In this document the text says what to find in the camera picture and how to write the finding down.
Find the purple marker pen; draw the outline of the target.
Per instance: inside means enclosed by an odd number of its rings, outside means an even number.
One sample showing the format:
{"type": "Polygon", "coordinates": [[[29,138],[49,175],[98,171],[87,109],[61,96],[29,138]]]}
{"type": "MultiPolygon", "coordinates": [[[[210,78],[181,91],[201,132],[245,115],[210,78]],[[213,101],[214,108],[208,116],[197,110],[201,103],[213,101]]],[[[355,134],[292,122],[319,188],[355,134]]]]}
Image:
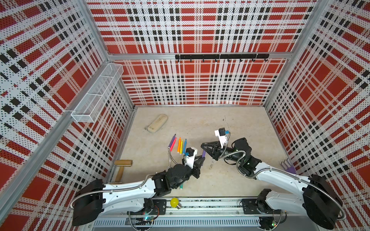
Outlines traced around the purple marker pen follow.
{"type": "Polygon", "coordinates": [[[171,146],[172,146],[172,144],[173,144],[173,142],[174,142],[175,138],[176,138],[176,134],[172,137],[171,142],[170,142],[170,144],[169,144],[168,148],[171,148],[171,146]]]}

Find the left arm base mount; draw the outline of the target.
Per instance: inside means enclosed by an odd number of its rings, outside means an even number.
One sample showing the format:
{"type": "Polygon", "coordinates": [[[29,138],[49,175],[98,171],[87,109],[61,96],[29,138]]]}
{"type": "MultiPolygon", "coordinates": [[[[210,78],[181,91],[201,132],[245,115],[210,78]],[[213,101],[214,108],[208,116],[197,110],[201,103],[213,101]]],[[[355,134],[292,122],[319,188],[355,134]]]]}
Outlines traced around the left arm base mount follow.
{"type": "Polygon", "coordinates": [[[144,208],[138,212],[131,212],[131,215],[165,215],[167,200],[165,199],[144,199],[144,208]]]}

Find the orange marker pen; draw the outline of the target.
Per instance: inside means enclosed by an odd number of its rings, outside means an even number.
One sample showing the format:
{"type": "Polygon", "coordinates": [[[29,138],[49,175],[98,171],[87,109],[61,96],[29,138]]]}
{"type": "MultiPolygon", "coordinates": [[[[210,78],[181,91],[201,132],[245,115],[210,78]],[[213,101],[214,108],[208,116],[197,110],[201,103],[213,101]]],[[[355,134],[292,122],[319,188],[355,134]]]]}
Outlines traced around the orange marker pen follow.
{"type": "Polygon", "coordinates": [[[182,138],[180,137],[178,141],[177,153],[181,152],[181,143],[182,143],[182,138]]]}

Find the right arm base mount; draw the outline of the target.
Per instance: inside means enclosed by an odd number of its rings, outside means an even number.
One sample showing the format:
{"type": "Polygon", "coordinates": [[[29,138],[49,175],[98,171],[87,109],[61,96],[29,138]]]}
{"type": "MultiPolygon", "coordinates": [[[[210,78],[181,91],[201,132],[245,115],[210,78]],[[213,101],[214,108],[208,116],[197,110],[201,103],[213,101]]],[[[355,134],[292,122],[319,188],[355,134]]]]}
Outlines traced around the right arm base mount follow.
{"type": "Polygon", "coordinates": [[[245,198],[240,202],[244,215],[278,215],[281,210],[273,210],[266,203],[258,201],[256,198],[245,198]]]}

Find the yellow marker pen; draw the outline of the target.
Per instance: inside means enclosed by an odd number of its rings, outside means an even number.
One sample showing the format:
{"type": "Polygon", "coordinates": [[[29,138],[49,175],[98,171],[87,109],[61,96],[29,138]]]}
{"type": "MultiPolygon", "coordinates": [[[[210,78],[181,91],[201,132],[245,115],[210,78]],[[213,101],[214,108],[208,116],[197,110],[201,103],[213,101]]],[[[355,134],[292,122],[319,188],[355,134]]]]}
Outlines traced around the yellow marker pen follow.
{"type": "Polygon", "coordinates": [[[181,143],[180,143],[180,149],[179,149],[179,154],[183,154],[183,146],[184,146],[184,140],[181,140],[181,143]]]}

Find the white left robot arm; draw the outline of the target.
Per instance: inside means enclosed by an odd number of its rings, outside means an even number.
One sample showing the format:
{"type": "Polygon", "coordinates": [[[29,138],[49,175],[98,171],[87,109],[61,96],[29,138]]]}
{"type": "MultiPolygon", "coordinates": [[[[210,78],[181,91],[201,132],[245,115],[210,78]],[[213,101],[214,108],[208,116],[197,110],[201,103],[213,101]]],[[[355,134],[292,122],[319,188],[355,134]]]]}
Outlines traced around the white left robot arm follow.
{"type": "Polygon", "coordinates": [[[187,153],[180,164],[148,175],[143,181],[126,184],[92,181],[79,190],[70,202],[73,210],[72,226],[88,224],[95,221],[100,214],[151,212],[155,207],[153,198],[170,194],[191,177],[200,177],[205,157],[198,155],[194,147],[188,148],[187,153]]]}

